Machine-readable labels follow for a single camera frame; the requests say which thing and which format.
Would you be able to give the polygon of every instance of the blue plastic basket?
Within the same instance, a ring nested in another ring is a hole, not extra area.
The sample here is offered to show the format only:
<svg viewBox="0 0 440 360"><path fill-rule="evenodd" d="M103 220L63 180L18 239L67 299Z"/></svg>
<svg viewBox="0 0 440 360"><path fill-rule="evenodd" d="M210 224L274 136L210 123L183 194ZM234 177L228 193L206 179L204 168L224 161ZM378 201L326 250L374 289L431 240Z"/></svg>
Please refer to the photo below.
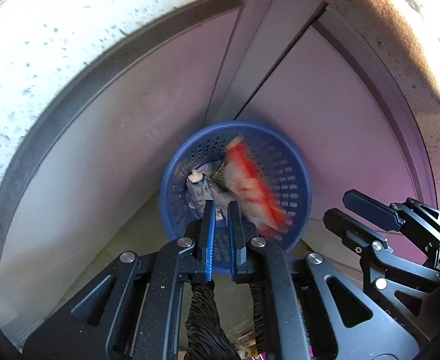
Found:
<svg viewBox="0 0 440 360"><path fill-rule="evenodd" d="M182 237L187 224L195 220L185 197L186 178L208 162L224 158L226 145L242 135L253 159L267 176L281 207L289 215L289 229L274 239L290 251L300 240L310 214L312 193L305 164L295 147L280 134L253 123L230 121L214 124L192 135L173 155L160 187L160 212L171 239ZM229 232L215 230L213 266L217 273L230 273Z"/></svg>

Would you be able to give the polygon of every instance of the white speckled countertop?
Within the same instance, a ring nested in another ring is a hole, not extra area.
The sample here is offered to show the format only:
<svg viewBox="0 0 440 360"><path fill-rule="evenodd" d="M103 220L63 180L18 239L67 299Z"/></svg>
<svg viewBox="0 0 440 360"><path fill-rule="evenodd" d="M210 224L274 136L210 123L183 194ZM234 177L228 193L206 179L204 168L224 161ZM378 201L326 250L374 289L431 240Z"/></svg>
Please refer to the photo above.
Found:
<svg viewBox="0 0 440 360"><path fill-rule="evenodd" d="M2 0L0 183L22 138L66 83L129 33L193 1ZM440 96L438 85L418 67L425 65L425 58L418 63L397 38L400 32L392 31L385 15L370 5L359 0L326 1L374 47L409 102L430 157L440 208ZM404 9L404 1L395 3Z"/></svg>

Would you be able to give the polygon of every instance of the white bottle cap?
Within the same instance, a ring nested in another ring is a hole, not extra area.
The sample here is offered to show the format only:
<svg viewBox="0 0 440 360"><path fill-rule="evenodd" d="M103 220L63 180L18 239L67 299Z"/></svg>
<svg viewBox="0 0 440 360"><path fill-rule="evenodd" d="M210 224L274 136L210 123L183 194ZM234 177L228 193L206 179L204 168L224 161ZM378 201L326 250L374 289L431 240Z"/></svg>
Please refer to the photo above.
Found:
<svg viewBox="0 0 440 360"><path fill-rule="evenodd" d="M190 180L192 183L198 183L199 181L202 181L203 179L203 173L192 170L192 174L188 175L188 180Z"/></svg>

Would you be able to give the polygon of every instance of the silver bolt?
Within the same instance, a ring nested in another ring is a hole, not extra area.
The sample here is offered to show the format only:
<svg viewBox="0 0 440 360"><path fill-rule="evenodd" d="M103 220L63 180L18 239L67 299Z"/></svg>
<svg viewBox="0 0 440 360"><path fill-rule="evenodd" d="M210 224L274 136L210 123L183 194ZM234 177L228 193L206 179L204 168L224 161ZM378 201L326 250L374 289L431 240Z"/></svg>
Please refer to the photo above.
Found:
<svg viewBox="0 0 440 360"><path fill-rule="evenodd" d="M375 280L375 287L377 287L379 290L384 290L386 288L386 280L382 277Z"/></svg>
<svg viewBox="0 0 440 360"><path fill-rule="evenodd" d="M132 251L125 251L121 254L120 256L120 261L123 263L131 263L135 260L135 253L133 253Z"/></svg>
<svg viewBox="0 0 440 360"><path fill-rule="evenodd" d="M381 249L383 249L383 245L380 241L373 241L372 242L372 247L373 249L375 249L376 251L380 251Z"/></svg>
<svg viewBox="0 0 440 360"><path fill-rule="evenodd" d="M318 264L322 263L323 257L321 254L318 253L310 253L307 256L307 260L310 262L310 264L317 266Z"/></svg>
<svg viewBox="0 0 440 360"><path fill-rule="evenodd" d="M266 241L263 238L255 237L255 238L252 238L250 240L250 244L252 244L252 246L254 246L256 248L257 247L260 248L260 247L264 247L265 246Z"/></svg>
<svg viewBox="0 0 440 360"><path fill-rule="evenodd" d="M186 248L186 247L188 248L189 246L193 245L193 241L191 238L181 237L181 238L178 238L177 244L178 244L178 246L181 246L183 248Z"/></svg>

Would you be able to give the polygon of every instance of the perforated basket wall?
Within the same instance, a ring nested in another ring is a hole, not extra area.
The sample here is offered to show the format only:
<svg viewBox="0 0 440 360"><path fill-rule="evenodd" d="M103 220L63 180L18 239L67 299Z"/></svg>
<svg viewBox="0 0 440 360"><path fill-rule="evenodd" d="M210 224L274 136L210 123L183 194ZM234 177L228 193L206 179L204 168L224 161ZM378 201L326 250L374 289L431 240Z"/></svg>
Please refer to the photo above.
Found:
<svg viewBox="0 0 440 360"><path fill-rule="evenodd" d="M183 236L195 218L185 197L185 181L192 169L225 156L226 145L236 136L252 153L252 159L265 174L278 203L288 215L289 228L278 234L276 242L289 251L300 239L308 219L312 197L307 169L296 148L280 134L248 122L218 123L190 137L175 153L166 167L160 187L160 211L171 239ZM228 229L217 228L214 242L214 270L230 272Z"/></svg>

